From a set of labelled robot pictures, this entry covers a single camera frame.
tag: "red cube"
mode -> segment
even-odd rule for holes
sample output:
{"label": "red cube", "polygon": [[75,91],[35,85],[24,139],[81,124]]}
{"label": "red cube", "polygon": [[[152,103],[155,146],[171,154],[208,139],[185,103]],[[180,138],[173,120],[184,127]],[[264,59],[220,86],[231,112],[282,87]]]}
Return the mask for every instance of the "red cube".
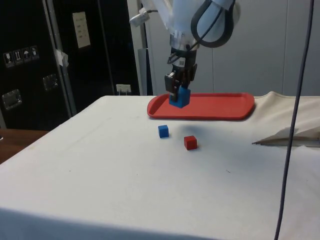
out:
{"label": "red cube", "polygon": [[198,148],[197,139],[195,136],[185,136],[184,146],[187,150],[193,150]]}

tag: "white table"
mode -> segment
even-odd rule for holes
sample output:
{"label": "white table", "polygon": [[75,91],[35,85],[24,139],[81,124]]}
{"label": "white table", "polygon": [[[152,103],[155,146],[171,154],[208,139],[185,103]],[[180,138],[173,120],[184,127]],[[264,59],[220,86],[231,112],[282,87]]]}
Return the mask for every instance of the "white table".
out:
{"label": "white table", "polygon": [[[0,165],[0,240],[273,239],[286,149],[251,143],[294,99],[257,98],[240,122],[149,119],[150,99],[102,97]],[[280,239],[319,239],[319,170],[319,151],[293,151]]]}

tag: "white wall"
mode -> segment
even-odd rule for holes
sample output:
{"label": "white wall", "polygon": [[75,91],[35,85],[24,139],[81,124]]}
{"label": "white wall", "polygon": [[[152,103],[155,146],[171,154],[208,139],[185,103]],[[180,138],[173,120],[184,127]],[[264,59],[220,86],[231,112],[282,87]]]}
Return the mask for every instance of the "white wall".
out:
{"label": "white wall", "polygon": [[[289,0],[287,16],[283,93],[285,95],[296,95],[306,42],[309,0]],[[320,95],[320,0],[314,2],[312,32],[302,94],[307,96]]]}
{"label": "white wall", "polygon": [[[193,92],[275,91],[294,95],[308,20],[308,0],[238,0],[241,17],[229,42],[198,50]],[[154,94],[165,93],[169,34],[157,13],[146,23]],[[315,0],[304,95],[320,95],[320,0]]]}

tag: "wooden table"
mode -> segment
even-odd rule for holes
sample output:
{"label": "wooden table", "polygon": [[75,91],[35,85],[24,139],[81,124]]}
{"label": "wooden table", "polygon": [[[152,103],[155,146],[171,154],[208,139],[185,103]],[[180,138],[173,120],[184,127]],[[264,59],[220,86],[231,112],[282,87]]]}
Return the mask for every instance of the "wooden table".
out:
{"label": "wooden table", "polygon": [[0,129],[0,164],[20,152],[48,131]]}

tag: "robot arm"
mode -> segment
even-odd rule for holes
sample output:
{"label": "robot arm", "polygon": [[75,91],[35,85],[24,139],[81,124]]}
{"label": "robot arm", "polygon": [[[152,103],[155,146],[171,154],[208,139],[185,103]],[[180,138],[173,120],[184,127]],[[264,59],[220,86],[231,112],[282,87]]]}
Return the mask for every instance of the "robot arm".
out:
{"label": "robot arm", "polygon": [[190,82],[195,78],[197,49],[200,45],[217,48],[224,45],[234,29],[235,0],[142,0],[140,14],[130,23],[138,26],[152,10],[160,14],[170,33],[171,55],[167,63],[172,72],[164,77],[170,104],[183,108],[189,104]]}

